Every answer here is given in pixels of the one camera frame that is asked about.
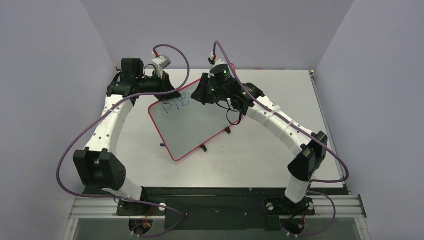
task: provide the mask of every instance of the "gray wall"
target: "gray wall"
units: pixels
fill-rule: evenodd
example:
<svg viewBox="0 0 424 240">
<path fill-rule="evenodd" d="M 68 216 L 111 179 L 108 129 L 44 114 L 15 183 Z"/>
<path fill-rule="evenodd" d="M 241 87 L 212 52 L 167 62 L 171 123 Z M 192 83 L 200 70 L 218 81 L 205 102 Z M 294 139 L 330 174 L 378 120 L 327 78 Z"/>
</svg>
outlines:
<svg viewBox="0 0 424 240">
<path fill-rule="evenodd" d="M 114 68 L 79 0 L 0 2 L 0 239 L 62 239 L 74 198 L 56 166 L 101 114 Z M 80 189 L 71 156 L 64 165 Z"/>
<path fill-rule="evenodd" d="M 373 239 L 423 239 L 424 1 L 356 0 L 316 79 Z"/>
<path fill-rule="evenodd" d="M 239 69 L 315 69 L 353 0 L 81 0 L 113 61 L 150 61 L 177 46 L 194 69 L 209 67 L 215 40 Z M 180 56 L 172 68 L 185 68 Z"/>
</svg>

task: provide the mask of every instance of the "black whiteboard clamp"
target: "black whiteboard clamp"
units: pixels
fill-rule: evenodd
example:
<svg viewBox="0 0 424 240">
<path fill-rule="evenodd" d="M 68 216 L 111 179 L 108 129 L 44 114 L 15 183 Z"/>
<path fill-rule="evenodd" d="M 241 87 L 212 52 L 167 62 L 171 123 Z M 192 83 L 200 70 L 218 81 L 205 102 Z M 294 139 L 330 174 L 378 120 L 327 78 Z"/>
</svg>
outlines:
<svg viewBox="0 0 424 240">
<path fill-rule="evenodd" d="M 206 146 L 204 144 L 200 145 L 200 148 L 203 150 L 203 152 L 207 152 L 208 149 L 206 148 Z"/>
</svg>

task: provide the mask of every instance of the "robotic arm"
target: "robotic arm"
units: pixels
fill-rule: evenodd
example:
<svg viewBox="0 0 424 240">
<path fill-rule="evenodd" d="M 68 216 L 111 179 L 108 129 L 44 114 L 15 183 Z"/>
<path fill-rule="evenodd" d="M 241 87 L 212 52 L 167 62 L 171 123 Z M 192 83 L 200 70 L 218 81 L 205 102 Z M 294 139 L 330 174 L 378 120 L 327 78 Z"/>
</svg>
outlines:
<svg viewBox="0 0 424 240">
<path fill-rule="evenodd" d="M 288 165 L 291 173 L 290 182 L 285 191 L 285 196 L 293 203 L 300 203 L 307 195 L 310 181 L 326 157 L 326 150 L 310 138 L 294 130 L 291 125 L 297 125 L 305 132 L 319 139 L 325 145 L 328 137 L 320 131 L 318 134 L 300 126 L 287 114 L 280 110 L 270 99 L 252 83 L 244 84 L 249 93 L 260 103 L 272 110 L 268 112 L 247 95 L 236 79 L 230 74 L 229 66 L 221 59 L 211 56 L 209 63 L 212 65 L 209 73 L 203 73 L 200 83 L 191 98 L 205 104 L 214 104 L 225 101 L 231 110 L 238 111 L 267 128 L 280 139 L 295 155 L 294 160 Z M 286 123 L 279 117 L 279 113 L 290 121 Z"/>
<path fill-rule="evenodd" d="M 171 64 L 165 55 L 152 61 L 153 76 L 144 74 L 144 64 L 139 58 L 123 58 L 119 71 L 107 87 L 103 114 L 111 113 L 96 127 L 84 150 L 76 150 L 73 161 L 82 183 L 88 187 L 100 188 L 115 196 L 140 200 L 143 188 L 126 176 L 124 165 L 116 158 L 118 139 L 125 120 L 136 104 L 136 98 L 125 101 L 111 110 L 122 98 L 139 93 L 163 93 L 174 90 L 169 75 L 163 70 Z M 179 92 L 156 95 L 160 101 L 181 97 Z"/>
</svg>

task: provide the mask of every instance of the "whiteboard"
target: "whiteboard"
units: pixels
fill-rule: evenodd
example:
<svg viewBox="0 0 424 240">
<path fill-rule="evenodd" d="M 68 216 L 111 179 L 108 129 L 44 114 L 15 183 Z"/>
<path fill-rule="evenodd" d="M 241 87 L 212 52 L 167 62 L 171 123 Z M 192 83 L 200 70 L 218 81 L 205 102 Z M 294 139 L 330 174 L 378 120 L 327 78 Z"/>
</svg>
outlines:
<svg viewBox="0 0 424 240">
<path fill-rule="evenodd" d="M 191 99 L 199 80 L 182 88 L 180 98 L 158 101 L 148 113 L 171 158 L 178 161 L 211 138 L 236 123 L 238 112 L 228 112 L 215 104 L 203 105 Z"/>
</svg>

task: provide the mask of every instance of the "white table surface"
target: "white table surface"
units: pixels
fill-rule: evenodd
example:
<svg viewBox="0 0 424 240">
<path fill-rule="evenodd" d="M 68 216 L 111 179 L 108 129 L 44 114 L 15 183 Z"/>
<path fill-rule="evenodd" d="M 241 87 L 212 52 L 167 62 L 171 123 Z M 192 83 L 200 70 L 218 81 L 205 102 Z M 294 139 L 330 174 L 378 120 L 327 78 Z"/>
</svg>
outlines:
<svg viewBox="0 0 424 240">
<path fill-rule="evenodd" d="M 185 70 L 167 70 L 174 87 Z M 207 70 L 191 70 L 187 83 Z M 299 124 L 313 132 L 327 132 L 314 88 L 306 70 L 237 70 L 244 83 L 253 83 L 273 103 Z M 128 115 L 117 146 L 117 157 L 126 174 L 145 187 L 198 188 L 286 188 L 288 164 L 294 155 L 258 122 L 243 118 L 238 126 L 206 143 L 207 152 L 197 149 L 173 161 L 148 114 L 154 96 L 139 98 Z M 335 159 L 329 153 L 318 169 L 318 179 L 340 179 Z M 342 188 L 342 183 L 314 182 L 313 188 Z"/>
</svg>

